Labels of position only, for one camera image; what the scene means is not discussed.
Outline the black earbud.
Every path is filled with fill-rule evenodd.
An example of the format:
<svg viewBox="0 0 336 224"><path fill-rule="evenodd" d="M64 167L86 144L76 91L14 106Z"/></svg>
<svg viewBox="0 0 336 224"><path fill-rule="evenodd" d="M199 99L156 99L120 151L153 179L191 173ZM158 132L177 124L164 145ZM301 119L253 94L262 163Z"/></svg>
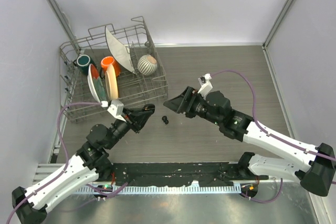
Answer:
<svg viewBox="0 0 336 224"><path fill-rule="evenodd" d="M169 123L168 118L167 118L166 115L162 116L162 121L163 121L164 124L168 124Z"/></svg>

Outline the black earbud charging case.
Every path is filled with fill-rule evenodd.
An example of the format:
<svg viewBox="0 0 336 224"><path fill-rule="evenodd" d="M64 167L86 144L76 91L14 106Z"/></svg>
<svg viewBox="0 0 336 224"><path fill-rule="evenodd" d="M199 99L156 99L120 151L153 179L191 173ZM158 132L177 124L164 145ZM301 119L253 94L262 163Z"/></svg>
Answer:
<svg viewBox="0 0 336 224"><path fill-rule="evenodd" d="M155 105L154 104L146 104L143 108L142 111L151 111L152 113L154 113L155 111Z"/></svg>

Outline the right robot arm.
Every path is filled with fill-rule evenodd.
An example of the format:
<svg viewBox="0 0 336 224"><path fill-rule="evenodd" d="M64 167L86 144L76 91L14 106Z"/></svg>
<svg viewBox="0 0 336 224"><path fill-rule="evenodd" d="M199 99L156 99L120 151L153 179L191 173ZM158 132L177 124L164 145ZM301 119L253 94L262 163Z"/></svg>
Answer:
<svg viewBox="0 0 336 224"><path fill-rule="evenodd" d="M328 195L335 175L335 154L330 145L321 143L315 146L279 134L253 117L233 109L230 100L220 91L203 97L194 88L187 87L163 105L187 118L199 116L217 125L227 138L256 145L277 155L277 158L267 158L244 153L237 166L237 173L242 179L250 179L254 175L275 176L298 182L315 195Z"/></svg>

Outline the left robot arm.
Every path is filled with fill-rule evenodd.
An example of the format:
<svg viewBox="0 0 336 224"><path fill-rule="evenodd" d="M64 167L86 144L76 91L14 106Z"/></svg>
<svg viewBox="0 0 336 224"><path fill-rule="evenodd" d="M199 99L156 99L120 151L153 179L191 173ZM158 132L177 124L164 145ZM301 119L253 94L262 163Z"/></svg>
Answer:
<svg viewBox="0 0 336 224"><path fill-rule="evenodd" d="M118 100L94 103L105 108L115 122L109 127L94 126L88 140L73 156L43 180L28 187L12 191L12 215L20 223L43 223L49 212L80 187L100 180L107 181L113 165L107 150L112 149L130 130L139 133L155 111L154 104L142 108L127 109Z"/></svg>

